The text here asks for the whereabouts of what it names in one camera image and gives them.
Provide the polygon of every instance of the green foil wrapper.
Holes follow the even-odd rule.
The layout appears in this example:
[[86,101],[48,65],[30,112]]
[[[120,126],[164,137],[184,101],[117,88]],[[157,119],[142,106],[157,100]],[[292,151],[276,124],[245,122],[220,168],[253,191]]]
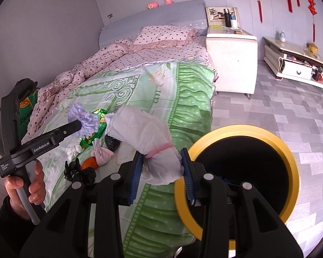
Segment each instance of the green foil wrapper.
[[89,146],[92,146],[92,142],[94,141],[95,138],[100,138],[106,128],[106,120],[105,120],[105,115],[108,113],[105,109],[98,109],[92,112],[93,114],[96,114],[99,116],[99,127],[98,131],[95,132],[91,137],[89,138],[82,138],[80,140],[80,146],[82,148],[87,148]]

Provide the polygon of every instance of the purple yarn scrubber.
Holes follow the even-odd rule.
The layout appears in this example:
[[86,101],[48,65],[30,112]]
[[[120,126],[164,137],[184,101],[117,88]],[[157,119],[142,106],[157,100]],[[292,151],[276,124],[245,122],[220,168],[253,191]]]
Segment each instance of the purple yarn scrubber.
[[88,138],[98,131],[99,117],[91,112],[86,112],[84,107],[79,103],[71,105],[68,110],[68,122],[74,120],[79,120],[82,124],[81,129],[74,133],[81,138]]

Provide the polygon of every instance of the black thermos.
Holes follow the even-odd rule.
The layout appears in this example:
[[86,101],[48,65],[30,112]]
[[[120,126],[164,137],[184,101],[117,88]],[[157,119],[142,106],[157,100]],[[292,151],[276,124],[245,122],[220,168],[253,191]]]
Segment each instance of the black thermos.
[[231,15],[228,8],[224,8],[225,26],[231,28]]

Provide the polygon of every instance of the pink plush toy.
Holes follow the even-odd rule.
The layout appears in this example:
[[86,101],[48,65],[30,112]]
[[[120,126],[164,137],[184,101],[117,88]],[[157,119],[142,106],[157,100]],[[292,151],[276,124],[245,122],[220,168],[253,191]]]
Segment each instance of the pink plush toy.
[[169,4],[173,4],[174,2],[172,0],[164,0],[165,1],[165,5],[169,5]]
[[158,3],[156,1],[150,3],[147,5],[147,8],[146,9],[150,9],[150,8],[156,8],[156,7],[159,7]]

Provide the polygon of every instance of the black sleeve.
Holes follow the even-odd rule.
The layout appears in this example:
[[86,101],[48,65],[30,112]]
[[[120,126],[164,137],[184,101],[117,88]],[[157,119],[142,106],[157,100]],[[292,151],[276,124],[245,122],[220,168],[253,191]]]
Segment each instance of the black sleeve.
[[0,234],[19,256],[21,248],[31,235],[35,225],[31,220],[24,220],[16,215],[9,201],[10,198],[7,196],[0,208]]

